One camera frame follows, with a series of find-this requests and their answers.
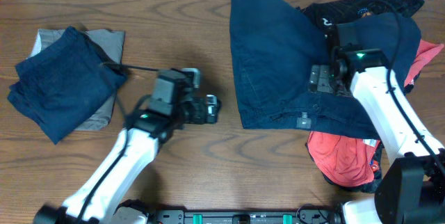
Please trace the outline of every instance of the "green strip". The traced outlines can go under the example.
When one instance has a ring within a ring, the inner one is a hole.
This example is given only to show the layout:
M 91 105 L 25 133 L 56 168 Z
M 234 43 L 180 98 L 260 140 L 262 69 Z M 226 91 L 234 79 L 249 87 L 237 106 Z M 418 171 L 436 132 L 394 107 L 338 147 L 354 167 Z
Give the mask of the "green strip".
M 202 224 L 202 215 L 193 214 L 193 224 Z
M 292 215 L 283 214 L 283 224 L 292 224 Z

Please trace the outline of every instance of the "folded navy shirt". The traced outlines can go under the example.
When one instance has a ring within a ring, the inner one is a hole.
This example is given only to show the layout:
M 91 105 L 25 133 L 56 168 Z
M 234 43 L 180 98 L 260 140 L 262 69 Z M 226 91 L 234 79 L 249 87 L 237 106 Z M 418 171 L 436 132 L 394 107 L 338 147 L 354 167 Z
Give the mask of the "folded navy shirt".
M 8 100 L 57 144 L 127 80 L 102 67 L 104 61 L 108 56 L 70 26 L 35 58 L 15 66 L 20 81 L 10 87 Z
M 403 87 L 421 33 L 412 19 L 398 16 L 401 45 L 394 71 Z M 355 25 L 363 48 L 379 48 L 392 58 L 399 37 L 394 14 L 364 17 Z M 327 65 L 329 57 L 324 32 L 299 10 L 283 0 L 232 0 L 230 38 L 244 128 L 305 129 L 379 139 L 356 99 L 308 92 L 312 65 Z M 310 123 L 302 125 L 303 118 Z

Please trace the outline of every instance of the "folded gray shirt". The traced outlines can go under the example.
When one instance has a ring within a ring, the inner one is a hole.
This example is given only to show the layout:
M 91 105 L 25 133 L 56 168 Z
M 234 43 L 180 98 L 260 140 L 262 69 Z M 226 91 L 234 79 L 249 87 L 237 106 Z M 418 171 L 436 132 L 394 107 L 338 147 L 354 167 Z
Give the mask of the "folded gray shirt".
M 49 30 L 39 29 L 35 40 L 33 51 L 29 58 L 34 57 L 43 49 L 47 48 L 53 42 L 58 40 L 65 29 Z M 108 31 L 106 29 L 86 31 L 85 34 L 97 45 L 99 45 L 108 57 L 120 63 L 122 59 L 122 47 L 124 45 L 124 31 Z M 76 130 L 100 130 L 105 127 L 111 120 L 113 115 L 115 95 L 111 95 L 105 103 L 97 109 L 97 111 L 88 118 L 84 123 L 80 124 Z

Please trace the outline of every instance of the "white label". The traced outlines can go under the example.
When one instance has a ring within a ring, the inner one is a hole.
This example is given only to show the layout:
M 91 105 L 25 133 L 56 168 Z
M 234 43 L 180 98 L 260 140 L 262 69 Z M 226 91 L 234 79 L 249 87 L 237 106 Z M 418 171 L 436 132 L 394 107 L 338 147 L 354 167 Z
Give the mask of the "white label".
M 374 139 L 363 139 L 363 143 L 370 145 L 371 147 L 375 147 L 375 144 L 377 144 L 377 140 Z

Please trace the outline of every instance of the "navy blue fabric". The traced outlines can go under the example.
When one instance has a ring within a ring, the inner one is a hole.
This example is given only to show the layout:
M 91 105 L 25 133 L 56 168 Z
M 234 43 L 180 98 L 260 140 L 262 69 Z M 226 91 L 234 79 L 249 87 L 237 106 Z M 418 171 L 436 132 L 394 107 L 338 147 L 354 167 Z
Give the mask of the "navy blue fabric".
M 394 67 L 399 86 L 416 57 L 421 33 L 400 17 L 402 43 Z M 356 22 L 365 49 L 391 58 L 398 27 L 392 13 Z M 379 139 L 360 103 L 352 97 L 308 92 L 314 64 L 329 64 L 324 33 L 283 0 L 232 0 L 230 38 L 238 109 L 245 129 L 299 129 L 307 113 L 310 129 L 352 138 Z
M 8 100 L 57 144 L 127 80 L 100 67 L 103 61 L 107 56 L 87 36 L 68 27 L 51 46 L 15 66 L 20 81 L 10 87 Z

